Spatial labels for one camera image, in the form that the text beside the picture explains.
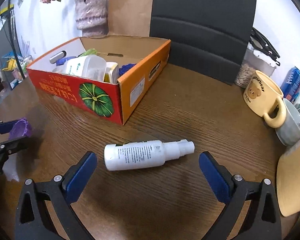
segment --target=pumpkin illustration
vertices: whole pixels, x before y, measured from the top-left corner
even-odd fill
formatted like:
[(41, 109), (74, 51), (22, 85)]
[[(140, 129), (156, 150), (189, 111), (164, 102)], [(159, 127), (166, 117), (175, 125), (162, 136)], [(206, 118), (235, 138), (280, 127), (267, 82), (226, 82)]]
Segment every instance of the pumpkin illustration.
[(110, 117), (114, 113), (111, 98), (95, 84), (81, 84), (79, 87), (79, 95), (84, 104), (97, 115)]

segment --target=purple object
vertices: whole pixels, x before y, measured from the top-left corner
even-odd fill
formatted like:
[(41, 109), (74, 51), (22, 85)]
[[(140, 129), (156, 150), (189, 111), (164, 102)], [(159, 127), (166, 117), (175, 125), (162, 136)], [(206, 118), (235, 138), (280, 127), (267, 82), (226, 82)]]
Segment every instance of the purple object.
[(29, 124), (26, 118), (22, 118), (18, 122), (16, 122), (15, 125), (12, 127), (9, 133), (9, 140), (22, 137), (22, 136), (30, 137), (31, 134), (32, 134), (31, 125)]

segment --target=wooden table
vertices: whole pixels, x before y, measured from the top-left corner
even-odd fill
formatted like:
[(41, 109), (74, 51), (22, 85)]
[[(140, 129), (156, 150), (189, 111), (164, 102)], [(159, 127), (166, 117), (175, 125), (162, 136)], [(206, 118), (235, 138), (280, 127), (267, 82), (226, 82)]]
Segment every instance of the wooden table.
[[(29, 79), (0, 105), (0, 120), (23, 116), (34, 127), (35, 143), (14, 157), (19, 181), (0, 176), (0, 224), (12, 239), (24, 181), (64, 174), (86, 151), (97, 154), (98, 167), (73, 208), (95, 239), (116, 240), (201, 239), (224, 205), (199, 169), (199, 153), (210, 151), (246, 180), (269, 178), (274, 183), (284, 152), (274, 129), (247, 107), (239, 87), (173, 65), (166, 66), (124, 126), (36, 91)], [(194, 154), (157, 168), (106, 170), (106, 144), (184, 138), (194, 142)], [(246, 203), (232, 237), (247, 209)], [(52, 218), (67, 238), (54, 212)]]

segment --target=blue lid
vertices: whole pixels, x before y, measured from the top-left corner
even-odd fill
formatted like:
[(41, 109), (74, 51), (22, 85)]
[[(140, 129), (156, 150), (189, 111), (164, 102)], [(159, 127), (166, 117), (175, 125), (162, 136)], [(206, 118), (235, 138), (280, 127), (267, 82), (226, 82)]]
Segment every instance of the blue lid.
[(64, 63), (66, 63), (68, 60), (71, 60), (73, 58), (76, 58), (76, 56), (72, 56), (72, 57), (63, 57), (61, 59), (58, 59), (56, 62), (57, 66), (63, 65)]

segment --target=spray bottle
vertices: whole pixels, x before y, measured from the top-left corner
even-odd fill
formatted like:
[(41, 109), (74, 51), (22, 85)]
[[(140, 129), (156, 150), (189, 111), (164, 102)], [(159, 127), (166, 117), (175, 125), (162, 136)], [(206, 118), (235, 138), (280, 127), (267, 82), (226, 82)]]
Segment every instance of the spray bottle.
[(163, 143), (159, 140), (134, 142), (123, 145), (108, 144), (104, 157), (109, 171), (157, 167), (194, 153), (194, 143), (187, 140)]

